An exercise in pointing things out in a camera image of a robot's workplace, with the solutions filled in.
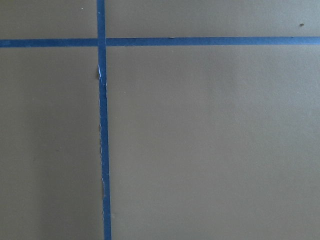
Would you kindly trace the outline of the blue tape vertical strip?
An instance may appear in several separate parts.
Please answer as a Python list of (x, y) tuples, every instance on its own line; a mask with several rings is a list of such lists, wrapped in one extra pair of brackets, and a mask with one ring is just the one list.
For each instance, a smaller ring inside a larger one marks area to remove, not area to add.
[(107, 98), (107, 53), (105, 1), (98, 0), (97, 7), (97, 47), (99, 72), (99, 112), (100, 112), (100, 151), (101, 176), (103, 184), (103, 235), (105, 240), (112, 238), (109, 139), (108, 139), (108, 98)]

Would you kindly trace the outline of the blue tape horizontal strip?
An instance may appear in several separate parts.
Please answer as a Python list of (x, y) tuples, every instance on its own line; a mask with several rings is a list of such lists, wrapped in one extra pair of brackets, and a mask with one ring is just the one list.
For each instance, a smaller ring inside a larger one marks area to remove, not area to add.
[(319, 45), (318, 36), (2, 39), (1, 48)]

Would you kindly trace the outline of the brown paper table cover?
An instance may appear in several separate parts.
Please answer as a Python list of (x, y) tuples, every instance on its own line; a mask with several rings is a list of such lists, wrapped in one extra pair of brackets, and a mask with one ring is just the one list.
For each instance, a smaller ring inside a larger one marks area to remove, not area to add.
[(317, 240), (319, 45), (0, 50), (0, 237)]

